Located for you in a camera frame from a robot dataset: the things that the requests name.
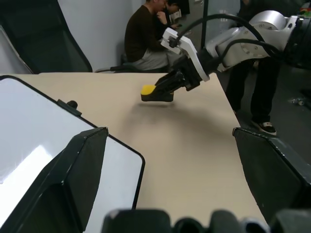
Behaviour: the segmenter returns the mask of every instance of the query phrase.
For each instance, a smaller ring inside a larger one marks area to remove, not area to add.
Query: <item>seated person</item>
[[[147,0],[130,18],[125,32],[125,53],[128,62],[140,70],[153,70],[172,65],[180,55],[161,45],[156,39],[154,15],[167,24],[161,12],[165,0]]]
[[[165,5],[166,6],[164,7],[163,12],[165,13],[167,24],[163,24],[160,21],[159,16],[158,16],[159,14],[161,14],[160,12],[154,16],[155,37],[157,40],[162,39],[162,36],[168,27],[174,30],[178,29],[178,25],[177,24],[172,25],[171,19],[170,19],[170,15],[178,12],[180,9],[178,6],[177,0],[168,0],[165,3]]]

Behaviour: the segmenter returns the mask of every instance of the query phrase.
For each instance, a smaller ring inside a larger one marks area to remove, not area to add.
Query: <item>man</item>
[[[140,70],[153,70],[172,65],[179,58],[156,39],[153,16],[167,24],[162,10],[165,0],[147,0],[130,18],[125,32],[125,53],[131,65]]]
[[[178,29],[177,24],[171,23],[170,15],[179,11],[179,6],[176,0],[168,0],[165,3],[165,8],[163,9],[163,13],[165,14],[167,24],[163,24],[158,15],[154,16],[154,26],[155,26],[155,37],[157,40],[162,39],[165,30],[170,27],[174,30]]]
[[[299,1],[303,0],[243,0],[238,16],[249,21],[262,11],[275,10],[289,17],[299,11]],[[226,95],[235,112],[241,108],[244,82],[253,64],[254,61],[247,60],[234,66],[231,71]],[[251,101],[252,124],[261,132],[272,135],[276,135],[276,130],[270,122],[270,112],[279,70],[278,61],[270,57],[259,60],[257,81]]]

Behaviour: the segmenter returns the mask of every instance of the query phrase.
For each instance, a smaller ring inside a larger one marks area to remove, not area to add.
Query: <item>table surface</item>
[[[138,208],[165,209],[175,222],[203,225],[216,209],[238,218],[263,216],[244,177],[232,130],[239,123],[216,74],[174,102],[142,102],[140,90],[163,74],[45,73],[15,75],[139,151],[146,160]]]

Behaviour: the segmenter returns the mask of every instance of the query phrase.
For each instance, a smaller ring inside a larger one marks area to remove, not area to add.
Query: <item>brown sweater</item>
[[[128,21],[124,45],[129,62],[141,59],[147,49],[151,51],[165,50],[156,40],[153,16],[147,7],[141,6]]]

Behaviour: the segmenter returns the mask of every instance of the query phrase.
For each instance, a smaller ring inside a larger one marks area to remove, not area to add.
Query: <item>black pants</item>
[[[245,79],[254,61],[247,60],[233,67],[226,90],[227,98],[234,111],[241,108],[244,95]],[[257,123],[270,121],[272,99],[276,92],[277,77],[280,70],[279,62],[270,57],[259,60],[256,86],[251,102],[252,120]]]

